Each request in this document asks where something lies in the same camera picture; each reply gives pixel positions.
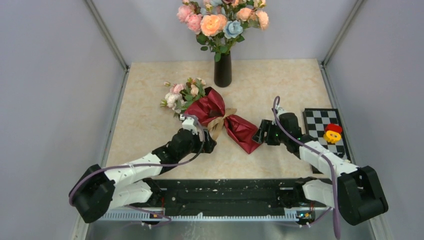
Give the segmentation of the beige satin ribbon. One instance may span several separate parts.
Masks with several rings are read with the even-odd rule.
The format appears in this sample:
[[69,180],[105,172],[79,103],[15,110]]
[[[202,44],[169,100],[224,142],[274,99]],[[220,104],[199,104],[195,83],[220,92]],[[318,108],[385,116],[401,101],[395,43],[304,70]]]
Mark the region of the beige satin ribbon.
[[222,128],[224,127],[225,119],[231,115],[234,115],[236,112],[236,108],[226,108],[223,116],[217,116],[215,119],[208,123],[207,129],[211,133],[211,138],[214,141],[216,141],[220,136]]

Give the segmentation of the red paper bouquet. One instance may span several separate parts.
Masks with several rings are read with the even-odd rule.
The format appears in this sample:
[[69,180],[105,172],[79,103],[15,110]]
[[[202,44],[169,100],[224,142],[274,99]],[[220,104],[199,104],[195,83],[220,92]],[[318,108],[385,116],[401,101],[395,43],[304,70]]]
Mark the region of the red paper bouquet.
[[[223,97],[202,78],[189,77],[185,83],[163,83],[168,92],[160,102],[163,108],[172,109],[174,116],[180,114],[194,115],[199,123],[207,128],[210,121],[223,116],[227,107]],[[251,122],[237,115],[237,112],[224,120],[227,135],[247,154],[251,154],[260,144],[252,140],[258,128]]]

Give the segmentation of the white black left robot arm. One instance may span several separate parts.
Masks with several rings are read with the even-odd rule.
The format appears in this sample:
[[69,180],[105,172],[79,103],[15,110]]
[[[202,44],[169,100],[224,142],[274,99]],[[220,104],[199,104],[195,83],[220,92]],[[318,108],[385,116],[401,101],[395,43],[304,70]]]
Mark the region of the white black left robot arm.
[[156,206],[161,194],[145,180],[188,164],[200,154],[212,153],[217,142],[207,129],[200,133],[202,136],[181,128],[166,144],[139,159],[104,168],[91,165],[70,190],[69,204],[85,223],[97,221],[111,209],[135,203]]

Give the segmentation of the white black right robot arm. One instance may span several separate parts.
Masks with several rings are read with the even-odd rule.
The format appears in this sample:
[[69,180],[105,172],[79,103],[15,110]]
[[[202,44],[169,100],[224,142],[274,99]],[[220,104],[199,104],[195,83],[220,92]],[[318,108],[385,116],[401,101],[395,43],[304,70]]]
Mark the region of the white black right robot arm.
[[258,144],[286,146],[286,149],[329,177],[332,184],[310,179],[293,192],[299,206],[311,201],[338,210],[341,217],[355,226],[386,213],[386,200],[377,172],[370,166],[359,167],[340,158],[320,144],[317,138],[302,133],[292,112],[277,113],[274,120],[263,119],[253,135]]

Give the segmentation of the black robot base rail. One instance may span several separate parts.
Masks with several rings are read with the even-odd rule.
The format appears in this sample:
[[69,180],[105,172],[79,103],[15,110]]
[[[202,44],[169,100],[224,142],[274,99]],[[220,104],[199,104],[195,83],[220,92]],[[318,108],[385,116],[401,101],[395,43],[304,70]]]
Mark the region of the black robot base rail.
[[158,179],[148,180],[153,194],[134,207],[158,208],[166,216],[283,216],[295,208],[323,207],[301,193],[300,179]]

